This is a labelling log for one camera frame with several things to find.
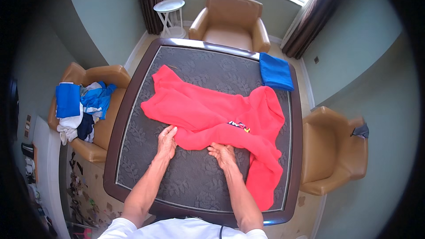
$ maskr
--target hand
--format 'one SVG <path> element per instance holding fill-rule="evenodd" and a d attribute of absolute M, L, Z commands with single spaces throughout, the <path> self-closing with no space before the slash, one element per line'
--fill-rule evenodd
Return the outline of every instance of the hand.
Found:
<path fill-rule="evenodd" d="M 168 126 L 158 136 L 158 152 L 157 156 L 161 158 L 171 159 L 176 153 L 177 144 L 174 136 L 177 133 L 177 126 L 173 128 L 172 125 Z"/>
<path fill-rule="evenodd" d="M 208 147 L 208 154 L 214 156 L 217 159 L 218 166 L 224 171 L 236 165 L 236 157 L 233 146 L 231 145 L 221 145 L 218 143 L 211 143 L 211 147 Z"/>

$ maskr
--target table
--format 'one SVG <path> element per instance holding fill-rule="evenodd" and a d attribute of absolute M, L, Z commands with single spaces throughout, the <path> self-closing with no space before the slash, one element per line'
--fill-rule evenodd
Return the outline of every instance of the table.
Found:
<path fill-rule="evenodd" d="M 183 18 L 182 18 L 182 7 L 184 6 L 184 0 L 164 0 L 157 3 L 153 6 L 153 10 L 156 11 L 159 15 L 159 18 L 164 25 L 164 29 L 161 33 L 161 38 L 184 38 L 186 36 L 186 31 L 183 28 Z M 173 11 L 180 11 L 180 27 L 175 27 L 171 23 L 168 15 Z"/>
<path fill-rule="evenodd" d="M 157 39 L 147 49 L 127 88 L 112 131 L 106 158 L 105 191 L 124 201 L 156 154 L 158 134 L 166 124 L 148 119 L 140 103 L 154 94 L 152 74 L 166 64 L 185 82 L 230 94 L 248 96 L 261 86 L 259 54 L 196 40 Z M 275 90 L 285 125 L 276 146 L 284 169 L 274 191 L 274 205 L 263 212 L 264 224 L 284 223 L 292 218 L 298 196 L 302 155 L 302 117 L 295 69 L 290 65 L 294 92 Z M 246 180 L 249 152 L 235 149 L 238 166 Z M 214 157 L 180 147 L 170 161 L 153 215 L 199 216 L 204 220 L 237 227 L 223 175 Z"/>

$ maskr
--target white t-shirt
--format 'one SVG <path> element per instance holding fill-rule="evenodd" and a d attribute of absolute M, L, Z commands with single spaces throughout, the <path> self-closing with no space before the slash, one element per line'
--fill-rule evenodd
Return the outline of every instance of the white t-shirt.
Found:
<path fill-rule="evenodd" d="M 117 218 L 99 239 L 115 238 L 167 238 L 167 239 L 218 239 L 220 225 L 211 224 L 197 218 L 169 219 L 137 229 L 129 220 Z M 263 230 L 255 229 L 248 233 L 223 227 L 223 239 L 267 239 Z"/>

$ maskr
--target person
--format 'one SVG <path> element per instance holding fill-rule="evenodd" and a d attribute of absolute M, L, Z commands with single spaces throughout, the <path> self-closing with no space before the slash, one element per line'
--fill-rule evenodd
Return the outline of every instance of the person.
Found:
<path fill-rule="evenodd" d="M 142 227 L 165 170 L 174 157 L 177 146 L 174 140 L 176 132 L 177 127 L 170 125 L 159 134 L 156 156 L 125 199 L 121 217 L 114 219 L 99 239 L 267 239 L 263 231 L 263 215 L 243 182 L 242 174 L 236 165 L 233 147 L 218 143 L 211 143 L 207 148 L 208 154 L 214 156 L 223 169 L 239 231 L 194 217 L 161 220 Z"/>

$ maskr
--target dark wooden table edge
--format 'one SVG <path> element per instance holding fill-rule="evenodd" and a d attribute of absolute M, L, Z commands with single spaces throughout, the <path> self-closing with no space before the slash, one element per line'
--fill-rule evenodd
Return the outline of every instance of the dark wooden table edge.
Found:
<path fill-rule="evenodd" d="M 250 58 L 253 60 L 259 60 L 259 54 L 233 48 L 229 46 L 222 46 L 218 44 L 210 44 L 195 40 L 186 39 L 163 39 L 159 38 L 154 40 L 146 50 L 143 58 L 141 59 L 139 66 L 137 67 L 132 81 L 130 82 L 127 91 L 122 99 L 120 109 L 116 116 L 114 128 L 112 130 L 108 154 L 105 162 L 103 187 L 106 193 L 121 202 L 125 201 L 125 198 L 130 193 L 130 190 L 116 185 L 115 176 L 118 171 L 118 159 L 120 154 L 120 145 L 127 124 L 132 105 L 134 103 L 136 94 L 140 88 L 140 85 L 149 69 L 152 59 L 155 57 L 158 49 L 161 46 L 176 46 L 176 47 L 187 47 L 191 49 L 209 50 L 224 54 L 231 54 L 233 56 L 239 56 L 242 58 Z M 286 201 L 284 210 L 276 212 L 263 212 L 263 218 L 265 225 L 274 225 L 289 221 L 295 211 L 295 205 L 298 197 L 298 190 L 300 185 L 300 174 L 301 174 L 301 162 L 302 162 L 302 114 L 301 114 L 301 102 L 300 93 L 298 88 L 298 81 L 295 73 L 295 68 L 290 64 L 290 71 L 292 82 L 294 84 L 294 91 L 290 93 L 291 96 L 291 111 L 292 111 L 292 159 L 291 164 L 288 166 L 290 173 L 290 183 L 288 192 L 286 195 Z M 173 211 L 178 211 L 179 214 L 194 215 L 203 218 L 206 221 L 216 224 L 227 225 L 230 227 L 237 227 L 236 219 L 232 213 L 211 213 L 203 211 L 190 210 L 188 208 L 181 208 L 172 206 L 170 204 L 163 203 L 161 201 L 154 201 L 149 213 L 157 215 L 159 213 L 169 212 L 170 217 L 175 217 L 176 214 Z"/>

